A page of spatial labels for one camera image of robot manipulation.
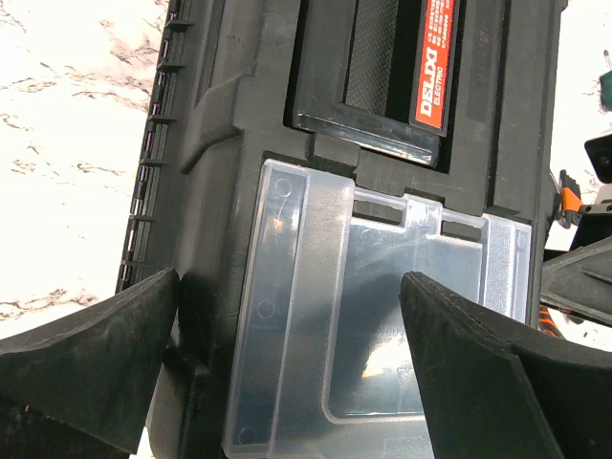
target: clear plastic tray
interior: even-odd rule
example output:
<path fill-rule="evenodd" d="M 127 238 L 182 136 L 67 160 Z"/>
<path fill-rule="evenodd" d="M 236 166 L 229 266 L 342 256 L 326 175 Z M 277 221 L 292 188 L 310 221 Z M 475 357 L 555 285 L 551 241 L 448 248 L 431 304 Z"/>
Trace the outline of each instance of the clear plastic tray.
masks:
<path fill-rule="evenodd" d="M 400 225 L 353 216 L 389 206 Z M 470 242 L 443 221 L 481 229 Z M 433 457 L 399 303 L 404 273 L 524 321 L 531 228 L 266 161 L 232 373 L 229 458 Z"/>

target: green object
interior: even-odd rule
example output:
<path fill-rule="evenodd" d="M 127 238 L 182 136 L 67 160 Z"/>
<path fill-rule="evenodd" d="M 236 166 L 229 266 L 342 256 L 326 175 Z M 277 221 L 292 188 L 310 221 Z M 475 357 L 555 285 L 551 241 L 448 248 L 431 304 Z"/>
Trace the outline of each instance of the green object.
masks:
<path fill-rule="evenodd" d="M 612 71 L 600 76 L 601 105 L 608 111 L 612 110 Z"/>

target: red label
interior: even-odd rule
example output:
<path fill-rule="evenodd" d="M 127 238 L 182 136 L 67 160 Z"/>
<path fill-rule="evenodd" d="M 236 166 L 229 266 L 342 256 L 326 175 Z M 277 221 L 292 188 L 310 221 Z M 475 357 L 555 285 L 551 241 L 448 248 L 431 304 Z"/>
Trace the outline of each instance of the red label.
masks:
<path fill-rule="evenodd" d="M 428 0 L 415 120 L 437 129 L 444 122 L 448 58 L 455 0 Z"/>

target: toolbox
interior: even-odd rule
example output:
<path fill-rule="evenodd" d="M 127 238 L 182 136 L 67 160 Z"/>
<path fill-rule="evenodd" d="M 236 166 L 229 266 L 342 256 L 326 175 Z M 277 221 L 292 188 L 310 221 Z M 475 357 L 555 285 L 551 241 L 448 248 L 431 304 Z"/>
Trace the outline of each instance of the toolbox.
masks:
<path fill-rule="evenodd" d="M 562 3 L 170 2 L 118 280 L 182 277 L 158 459 L 432 456 L 400 279 L 536 324 Z"/>

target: white marble countertop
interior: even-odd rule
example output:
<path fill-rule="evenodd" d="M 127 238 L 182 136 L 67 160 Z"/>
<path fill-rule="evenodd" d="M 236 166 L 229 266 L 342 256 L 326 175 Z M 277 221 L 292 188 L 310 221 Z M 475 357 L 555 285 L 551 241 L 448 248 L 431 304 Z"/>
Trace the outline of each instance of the white marble countertop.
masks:
<path fill-rule="evenodd" d="M 113 294 L 166 6 L 0 0 L 0 337 Z M 612 2 L 572 0 L 551 168 L 567 168 L 586 201 L 599 184 L 583 144 L 612 131 L 599 102 L 606 48 Z M 550 245 L 572 237 L 556 228 Z M 557 319 L 573 339 L 612 350 L 609 330 Z M 150 457 L 143 444 L 139 457 Z"/>

